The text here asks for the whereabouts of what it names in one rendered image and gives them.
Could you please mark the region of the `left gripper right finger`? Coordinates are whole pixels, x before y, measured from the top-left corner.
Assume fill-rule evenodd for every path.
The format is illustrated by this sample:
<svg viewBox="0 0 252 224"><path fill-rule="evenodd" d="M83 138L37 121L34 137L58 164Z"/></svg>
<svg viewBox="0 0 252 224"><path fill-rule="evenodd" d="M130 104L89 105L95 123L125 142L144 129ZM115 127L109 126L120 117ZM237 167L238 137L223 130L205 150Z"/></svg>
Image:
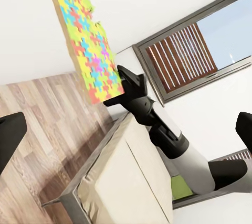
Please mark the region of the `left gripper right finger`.
<svg viewBox="0 0 252 224"><path fill-rule="evenodd" d="M235 130L252 153L252 114L241 111L236 121Z"/></svg>

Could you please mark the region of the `jigsaw puzzle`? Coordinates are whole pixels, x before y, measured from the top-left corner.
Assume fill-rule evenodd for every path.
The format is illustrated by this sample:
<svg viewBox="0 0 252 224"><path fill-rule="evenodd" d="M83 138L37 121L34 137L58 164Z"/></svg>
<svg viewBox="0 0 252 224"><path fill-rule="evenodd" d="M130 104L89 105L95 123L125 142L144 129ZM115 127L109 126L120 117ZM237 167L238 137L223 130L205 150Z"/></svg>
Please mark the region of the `jigsaw puzzle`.
<svg viewBox="0 0 252 224"><path fill-rule="evenodd" d="M104 28L89 0L52 0L87 107L124 94Z"/></svg>

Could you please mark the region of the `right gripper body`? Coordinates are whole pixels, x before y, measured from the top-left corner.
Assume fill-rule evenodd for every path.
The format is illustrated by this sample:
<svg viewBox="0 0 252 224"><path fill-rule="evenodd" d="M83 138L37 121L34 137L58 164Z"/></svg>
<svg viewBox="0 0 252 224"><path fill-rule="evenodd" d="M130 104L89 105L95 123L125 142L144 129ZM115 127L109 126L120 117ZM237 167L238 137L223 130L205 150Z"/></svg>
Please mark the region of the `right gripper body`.
<svg viewBox="0 0 252 224"><path fill-rule="evenodd" d="M122 85L124 92L128 92L129 96L122 98L120 95L103 101L102 104L104 107L109 107L112 105L120 104L129 112L136 113L144 108L144 104L146 103L146 95L148 94L148 88L146 87L146 77L143 74L139 74L139 88L132 89L131 86L126 83Z"/></svg>

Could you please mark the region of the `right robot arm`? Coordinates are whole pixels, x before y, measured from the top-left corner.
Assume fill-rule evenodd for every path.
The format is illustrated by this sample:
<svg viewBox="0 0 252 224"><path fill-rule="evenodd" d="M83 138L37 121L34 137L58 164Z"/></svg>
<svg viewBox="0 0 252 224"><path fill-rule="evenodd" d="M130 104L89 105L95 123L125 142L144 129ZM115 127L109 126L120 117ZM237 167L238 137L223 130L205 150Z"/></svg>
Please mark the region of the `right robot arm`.
<svg viewBox="0 0 252 224"><path fill-rule="evenodd" d="M146 77L118 65L124 94L103 101L104 107L120 104L141 125L152 126L149 135L159 146L186 184L197 194L213 191L252 193L252 158L208 161L184 136L164 107L148 94Z"/></svg>

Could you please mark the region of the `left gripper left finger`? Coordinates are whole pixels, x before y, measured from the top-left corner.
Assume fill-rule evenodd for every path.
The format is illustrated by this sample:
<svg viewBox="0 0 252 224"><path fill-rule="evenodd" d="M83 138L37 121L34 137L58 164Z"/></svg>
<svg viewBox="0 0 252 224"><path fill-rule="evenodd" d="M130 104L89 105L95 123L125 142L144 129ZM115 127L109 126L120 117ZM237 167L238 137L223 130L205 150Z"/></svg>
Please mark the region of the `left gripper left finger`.
<svg viewBox="0 0 252 224"><path fill-rule="evenodd" d="M0 174L27 133L23 112L0 118Z"/></svg>

